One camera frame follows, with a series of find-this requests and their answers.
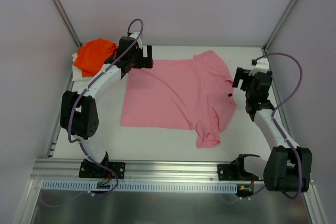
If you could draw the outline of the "pink t shirt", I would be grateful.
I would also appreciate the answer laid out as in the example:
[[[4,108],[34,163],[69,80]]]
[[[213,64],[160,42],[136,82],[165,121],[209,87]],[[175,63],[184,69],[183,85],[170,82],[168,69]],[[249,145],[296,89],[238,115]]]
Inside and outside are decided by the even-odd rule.
[[[229,68],[212,50],[156,60],[128,74],[120,124],[195,130],[197,148],[217,147],[237,108],[233,93]]]

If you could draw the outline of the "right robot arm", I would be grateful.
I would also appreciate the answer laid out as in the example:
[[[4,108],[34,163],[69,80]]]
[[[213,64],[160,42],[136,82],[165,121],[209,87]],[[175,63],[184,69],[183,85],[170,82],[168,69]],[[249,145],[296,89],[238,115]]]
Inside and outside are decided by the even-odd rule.
[[[245,92],[246,112],[261,130],[271,150],[267,160],[256,154],[240,154],[235,160],[235,176],[247,180],[261,178],[268,191],[285,195],[307,192],[310,184],[312,152],[300,147],[277,122],[275,107],[268,99],[272,72],[256,72],[238,67],[233,87]]]

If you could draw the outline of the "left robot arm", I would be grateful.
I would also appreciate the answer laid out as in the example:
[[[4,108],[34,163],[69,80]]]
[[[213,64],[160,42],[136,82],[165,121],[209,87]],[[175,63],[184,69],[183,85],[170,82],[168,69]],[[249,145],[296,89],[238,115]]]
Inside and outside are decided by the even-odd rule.
[[[112,168],[108,153],[99,137],[97,103],[132,68],[153,67],[152,47],[143,46],[139,32],[128,33],[119,40],[119,46],[103,64],[88,85],[62,95],[60,126],[68,133],[70,143],[78,143],[85,154],[81,162],[80,178],[106,178]]]

